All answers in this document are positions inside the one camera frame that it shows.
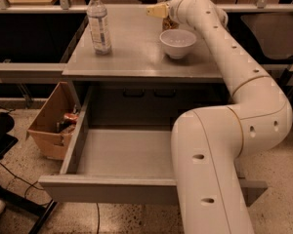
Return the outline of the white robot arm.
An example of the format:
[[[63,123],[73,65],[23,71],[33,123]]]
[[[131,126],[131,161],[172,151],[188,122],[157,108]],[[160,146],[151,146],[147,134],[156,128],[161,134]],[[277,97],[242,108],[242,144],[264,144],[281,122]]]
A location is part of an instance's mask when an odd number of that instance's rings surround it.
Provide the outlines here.
[[[228,16],[210,0],[171,0],[148,15],[186,24],[204,39],[232,98],[230,105],[182,114],[171,134],[185,234],[254,234],[234,161],[281,143],[291,104],[270,74],[228,33]]]

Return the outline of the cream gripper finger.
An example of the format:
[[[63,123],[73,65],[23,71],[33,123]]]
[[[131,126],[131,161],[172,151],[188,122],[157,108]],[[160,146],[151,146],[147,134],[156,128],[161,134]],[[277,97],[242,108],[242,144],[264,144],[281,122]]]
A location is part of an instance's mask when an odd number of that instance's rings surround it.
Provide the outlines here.
[[[157,3],[146,7],[146,14],[155,18],[165,19],[169,16],[169,6],[167,3]]]

